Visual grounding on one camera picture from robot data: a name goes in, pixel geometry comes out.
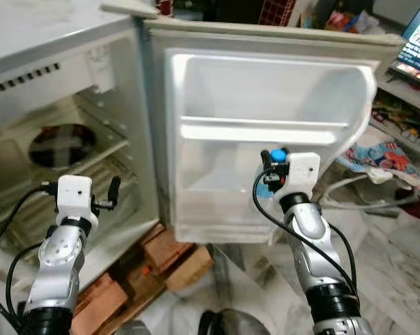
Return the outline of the white fridge body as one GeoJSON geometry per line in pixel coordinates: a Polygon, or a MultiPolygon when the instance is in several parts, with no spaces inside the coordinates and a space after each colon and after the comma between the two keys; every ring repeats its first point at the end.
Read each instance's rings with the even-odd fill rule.
{"type": "Polygon", "coordinates": [[[103,0],[0,0],[0,204],[44,181],[109,158],[139,182],[140,206],[85,249],[87,286],[159,220],[155,160],[139,19],[103,0]],[[90,156],[66,169],[29,160],[41,128],[84,124],[98,136],[90,156]]]}

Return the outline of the tan brick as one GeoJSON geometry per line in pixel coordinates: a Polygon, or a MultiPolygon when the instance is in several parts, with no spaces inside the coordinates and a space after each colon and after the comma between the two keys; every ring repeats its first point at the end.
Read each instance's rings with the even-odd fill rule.
{"type": "Polygon", "coordinates": [[[213,267],[213,259],[206,246],[198,246],[185,260],[166,278],[168,290],[185,290],[196,284],[213,267]]]}

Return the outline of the red brick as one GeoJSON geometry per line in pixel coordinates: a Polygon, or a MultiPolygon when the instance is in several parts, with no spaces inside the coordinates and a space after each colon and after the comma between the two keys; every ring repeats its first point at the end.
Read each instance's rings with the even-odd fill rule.
{"type": "Polygon", "coordinates": [[[175,264],[179,256],[190,250],[194,243],[179,242],[171,230],[157,223],[143,236],[140,245],[152,270],[162,274],[175,264]]]}
{"type": "Polygon", "coordinates": [[[82,291],[72,323],[72,335],[94,335],[128,300],[128,296],[107,272],[82,291]]]}

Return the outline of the round dark fridge fan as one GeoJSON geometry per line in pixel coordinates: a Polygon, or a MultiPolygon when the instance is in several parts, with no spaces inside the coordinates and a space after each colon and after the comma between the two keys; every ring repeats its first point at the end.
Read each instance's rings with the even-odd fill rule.
{"type": "Polygon", "coordinates": [[[98,146],[98,136],[84,124],[59,124],[41,128],[28,147],[34,165],[50,169],[66,169],[82,162],[98,146]]]}

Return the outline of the white TV cabinet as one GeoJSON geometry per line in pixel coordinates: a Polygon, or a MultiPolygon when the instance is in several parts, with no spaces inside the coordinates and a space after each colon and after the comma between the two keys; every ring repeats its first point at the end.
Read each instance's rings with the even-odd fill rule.
{"type": "MultiPolygon", "coordinates": [[[[420,118],[420,86],[405,79],[394,70],[382,71],[375,76],[379,94],[386,92],[393,98],[398,99],[403,107],[410,107],[414,113],[413,120],[420,118]]],[[[373,116],[369,124],[377,130],[394,137],[405,149],[414,150],[420,154],[420,137],[407,136],[407,126],[399,127],[392,121],[383,121],[373,116]]]]}

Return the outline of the grey robot leg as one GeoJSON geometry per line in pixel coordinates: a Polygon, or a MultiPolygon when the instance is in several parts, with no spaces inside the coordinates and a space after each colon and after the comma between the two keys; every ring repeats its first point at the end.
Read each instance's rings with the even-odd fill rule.
{"type": "Polygon", "coordinates": [[[198,322],[197,335],[271,335],[257,317],[226,308],[219,312],[206,310],[198,322]]]}
{"type": "Polygon", "coordinates": [[[145,322],[130,320],[123,323],[113,335],[152,335],[145,322]]]}

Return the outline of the red plastic crate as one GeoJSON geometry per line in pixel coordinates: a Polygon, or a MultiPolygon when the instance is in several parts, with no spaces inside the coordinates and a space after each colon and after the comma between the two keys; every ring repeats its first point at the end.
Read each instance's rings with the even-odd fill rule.
{"type": "Polygon", "coordinates": [[[258,24],[286,27],[297,0],[264,0],[258,24]]]}

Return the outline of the colourful baby bouncer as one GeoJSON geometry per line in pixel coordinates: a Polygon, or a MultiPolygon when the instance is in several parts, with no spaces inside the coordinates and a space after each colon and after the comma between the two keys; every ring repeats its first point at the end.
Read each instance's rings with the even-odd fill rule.
{"type": "Polygon", "coordinates": [[[420,201],[420,170],[415,167],[408,154],[398,146],[395,140],[379,140],[373,144],[354,143],[336,158],[336,162],[346,167],[357,176],[344,179],[328,186],[322,193],[322,204],[338,209],[369,210],[398,207],[420,201]],[[348,183],[369,179],[372,183],[382,184],[395,179],[407,185],[409,195],[406,198],[385,202],[383,200],[372,204],[338,203],[331,198],[336,188],[348,183]]]}

